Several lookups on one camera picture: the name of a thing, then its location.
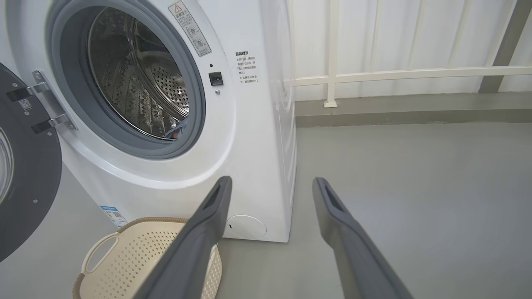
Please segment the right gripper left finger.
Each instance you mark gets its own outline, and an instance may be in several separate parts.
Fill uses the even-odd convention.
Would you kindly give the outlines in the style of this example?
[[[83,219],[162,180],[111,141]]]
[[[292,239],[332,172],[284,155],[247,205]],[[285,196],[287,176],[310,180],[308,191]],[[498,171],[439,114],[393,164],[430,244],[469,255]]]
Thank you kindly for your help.
[[[199,299],[213,246],[225,230],[232,178],[220,177],[135,293],[135,299]]]

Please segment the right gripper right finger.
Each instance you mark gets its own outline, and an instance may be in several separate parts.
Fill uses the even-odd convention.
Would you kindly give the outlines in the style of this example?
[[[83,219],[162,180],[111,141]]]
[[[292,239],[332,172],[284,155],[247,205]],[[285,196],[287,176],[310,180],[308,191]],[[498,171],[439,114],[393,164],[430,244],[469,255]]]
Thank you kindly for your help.
[[[325,178],[312,182],[320,233],[333,249],[346,299],[413,296]]]

